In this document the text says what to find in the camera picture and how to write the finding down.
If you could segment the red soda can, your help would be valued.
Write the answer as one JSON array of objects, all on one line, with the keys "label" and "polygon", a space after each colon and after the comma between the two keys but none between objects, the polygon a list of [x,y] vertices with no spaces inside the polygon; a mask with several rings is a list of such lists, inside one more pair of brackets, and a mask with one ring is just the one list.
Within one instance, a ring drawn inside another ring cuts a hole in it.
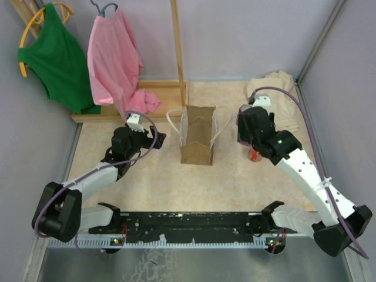
[{"label": "red soda can", "polygon": [[253,147],[250,148],[249,159],[252,162],[259,162],[262,160],[262,158],[263,158],[262,155],[257,150],[255,150]]}]

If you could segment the purple soda can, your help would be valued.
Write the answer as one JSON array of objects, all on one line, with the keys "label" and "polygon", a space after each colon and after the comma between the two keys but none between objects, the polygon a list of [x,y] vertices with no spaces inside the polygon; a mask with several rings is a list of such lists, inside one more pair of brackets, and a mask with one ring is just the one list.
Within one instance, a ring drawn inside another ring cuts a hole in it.
[{"label": "purple soda can", "polygon": [[246,105],[242,105],[242,106],[239,108],[239,113],[242,113],[242,112],[244,112],[245,110],[250,109],[250,108],[251,108],[251,105],[248,105],[248,104],[246,104]]},{"label": "purple soda can", "polygon": [[241,145],[243,145],[243,146],[251,146],[251,143],[250,142],[246,142],[246,141],[243,141],[243,140],[238,140],[238,143],[240,143]]}]

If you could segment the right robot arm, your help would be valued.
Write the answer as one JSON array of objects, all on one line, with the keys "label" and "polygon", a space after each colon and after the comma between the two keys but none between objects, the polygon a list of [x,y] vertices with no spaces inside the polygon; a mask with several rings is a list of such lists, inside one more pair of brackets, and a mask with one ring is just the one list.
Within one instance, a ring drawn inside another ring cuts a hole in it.
[{"label": "right robot arm", "polygon": [[288,175],[315,208],[309,212],[275,201],[263,210],[262,224],[267,231],[285,228],[304,234],[332,257],[364,233],[372,211],[344,197],[329,178],[322,179],[295,136],[275,129],[273,113],[261,106],[242,106],[238,136],[250,140],[253,149]]}]

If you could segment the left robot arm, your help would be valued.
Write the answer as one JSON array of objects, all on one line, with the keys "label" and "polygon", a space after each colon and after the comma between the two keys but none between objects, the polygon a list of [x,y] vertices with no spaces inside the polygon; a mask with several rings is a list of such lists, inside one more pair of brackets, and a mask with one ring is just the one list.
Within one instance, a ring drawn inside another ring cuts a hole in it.
[{"label": "left robot arm", "polygon": [[154,126],[140,132],[128,125],[114,130],[111,146],[104,158],[90,172],[64,183],[48,183],[32,219],[32,228],[40,237],[71,241],[80,231],[103,227],[110,233],[121,229],[122,218],[106,204],[84,208],[83,202],[104,187],[121,179],[131,164],[144,157],[142,149],[160,149],[166,134]]}]

